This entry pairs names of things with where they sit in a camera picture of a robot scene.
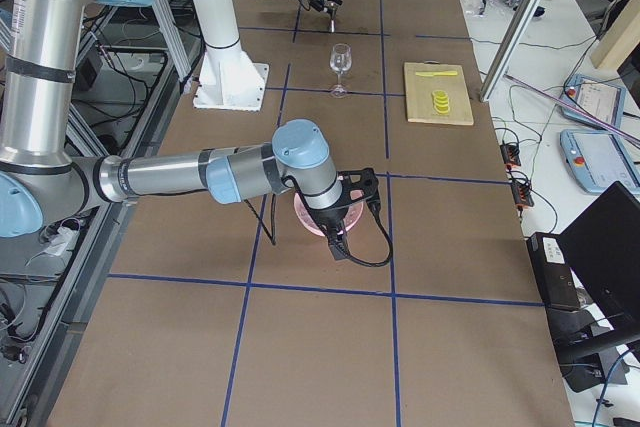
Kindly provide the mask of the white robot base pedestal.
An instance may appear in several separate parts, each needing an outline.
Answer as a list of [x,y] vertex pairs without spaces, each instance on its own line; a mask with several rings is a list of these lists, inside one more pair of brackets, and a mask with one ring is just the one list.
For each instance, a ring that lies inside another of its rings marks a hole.
[[269,73],[244,51],[233,0],[193,0],[205,53],[194,106],[255,112],[261,109]]

